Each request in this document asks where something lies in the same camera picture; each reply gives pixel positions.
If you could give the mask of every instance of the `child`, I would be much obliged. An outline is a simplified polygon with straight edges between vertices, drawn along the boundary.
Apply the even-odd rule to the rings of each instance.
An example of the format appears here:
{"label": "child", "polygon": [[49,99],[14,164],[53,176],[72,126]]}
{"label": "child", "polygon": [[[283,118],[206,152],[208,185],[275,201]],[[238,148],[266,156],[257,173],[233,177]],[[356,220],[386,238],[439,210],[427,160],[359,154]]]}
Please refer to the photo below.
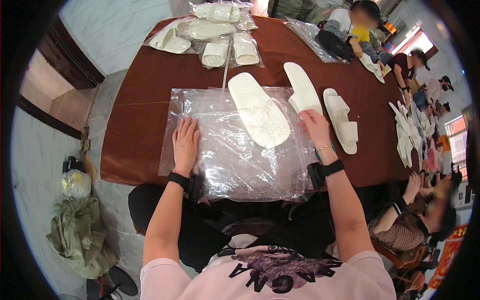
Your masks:
{"label": "child", "polygon": [[370,0],[359,0],[352,4],[351,11],[341,8],[334,10],[323,30],[351,45],[356,57],[362,57],[364,52],[368,54],[383,70],[385,66],[373,50],[369,36],[370,30],[376,28],[379,21],[380,9],[377,4]]}

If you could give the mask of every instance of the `pink t-shirt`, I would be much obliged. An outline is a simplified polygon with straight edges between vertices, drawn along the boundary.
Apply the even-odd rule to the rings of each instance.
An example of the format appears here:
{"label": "pink t-shirt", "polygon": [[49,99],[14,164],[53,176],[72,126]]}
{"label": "pink t-shirt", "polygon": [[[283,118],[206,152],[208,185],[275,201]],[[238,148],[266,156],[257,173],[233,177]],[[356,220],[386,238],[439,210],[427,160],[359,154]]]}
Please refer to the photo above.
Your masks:
{"label": "pink t-shirt", "polygon": [[249,245],[256,238],[235,237],[193,280],[171,259],[147,263],[140,273],[140,299],[396,299],[392,279],[376,252],[363,251],[342,263],[305,258],[278,246],[239,249],[239,244]]}

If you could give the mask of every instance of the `yellow shirt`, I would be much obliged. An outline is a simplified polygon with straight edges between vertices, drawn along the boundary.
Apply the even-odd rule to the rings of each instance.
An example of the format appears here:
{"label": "yellow shirt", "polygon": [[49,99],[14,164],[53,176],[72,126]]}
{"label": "yellow shirt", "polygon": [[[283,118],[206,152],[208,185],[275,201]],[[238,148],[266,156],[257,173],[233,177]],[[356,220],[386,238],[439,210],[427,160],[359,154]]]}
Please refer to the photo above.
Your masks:
{"label": "yellow shirt", "polygon": [[355,27],[352,29],[352,34],[358,36],[357,42],[370,42],[370,32],[366,27]]}

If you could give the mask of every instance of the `doorway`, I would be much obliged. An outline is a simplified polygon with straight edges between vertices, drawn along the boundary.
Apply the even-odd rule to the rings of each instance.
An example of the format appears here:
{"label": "doorway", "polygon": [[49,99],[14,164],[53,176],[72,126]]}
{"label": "doorway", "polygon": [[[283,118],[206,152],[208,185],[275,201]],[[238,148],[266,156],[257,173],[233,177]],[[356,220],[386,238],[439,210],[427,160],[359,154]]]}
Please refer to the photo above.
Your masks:
{"label": "doorway", "polygon": [[36,114],[48,114],[82,131],[104,79],[57,18],[28,64],[20,88],[21,101],[39,108],[34,110]]}

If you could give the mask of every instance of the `black wristband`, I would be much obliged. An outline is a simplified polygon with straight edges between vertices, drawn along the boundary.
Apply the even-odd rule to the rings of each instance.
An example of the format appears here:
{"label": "black wristband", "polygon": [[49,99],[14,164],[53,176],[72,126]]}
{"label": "black wristband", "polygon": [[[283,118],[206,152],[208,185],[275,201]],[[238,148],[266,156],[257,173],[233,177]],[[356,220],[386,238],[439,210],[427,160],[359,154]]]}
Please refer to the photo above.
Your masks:
{"label": "black wristband", "polygon": [[177,174],[175,172],[170,172],[168,175],[168,181],[173,181],[178,183],[184,190],[188,188],[188,183],[190,179],[183,177],[180,174]]}
{"label": "black wristband", "polygon": [[395,209],[397,215],[401,215],[403,212],[407,211],[407,203],[403,197],[398,197],[393,202],[392,207]]}
{"label": "black wristband", "polygon": [[337,159],[336,161],[334,161],[328,166],[322,166],[322,169],[320,170],[320,175],[327,177],[343,169],[344,169],[343,162],[340,159]]}

